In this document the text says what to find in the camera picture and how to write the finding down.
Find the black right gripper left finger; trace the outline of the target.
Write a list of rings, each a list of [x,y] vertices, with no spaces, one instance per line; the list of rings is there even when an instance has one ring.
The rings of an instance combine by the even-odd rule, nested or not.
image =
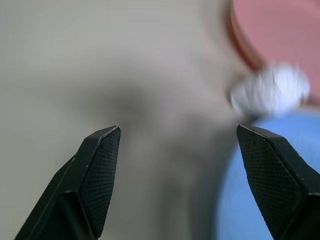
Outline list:
[[[111,202],[121,128],[87,136],[52,177],[14,240],[98,240]]]

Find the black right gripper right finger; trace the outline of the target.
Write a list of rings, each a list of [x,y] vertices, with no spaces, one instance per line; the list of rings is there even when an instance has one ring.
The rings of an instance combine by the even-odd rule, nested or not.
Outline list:
[[[238,124],[247,181],[274,240],[320,240],[320,174],[286,138]]]

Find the blue plate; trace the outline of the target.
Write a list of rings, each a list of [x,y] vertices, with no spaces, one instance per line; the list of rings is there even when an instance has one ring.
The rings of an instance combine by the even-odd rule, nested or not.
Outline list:
[[[253,126],[283,136],[320,174],[320,112],[300,111],[259,120]],[[229,160],[213,229],[213,240],[273,240],[251,193],[237,146]]]

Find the white round object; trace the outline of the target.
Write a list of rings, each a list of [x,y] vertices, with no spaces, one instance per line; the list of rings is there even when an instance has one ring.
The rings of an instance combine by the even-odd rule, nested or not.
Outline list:
[[[285,115],[310,98],[311,85],[299,67],[277,63],[237,82],[229,92],[234,111],[264,118]]]

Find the pink plate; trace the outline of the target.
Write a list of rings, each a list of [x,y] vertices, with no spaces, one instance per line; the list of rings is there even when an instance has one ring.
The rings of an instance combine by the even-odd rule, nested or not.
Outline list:
[[[299,66],[320,104],[320,0],[232,0],[230,20],[251,65]]]

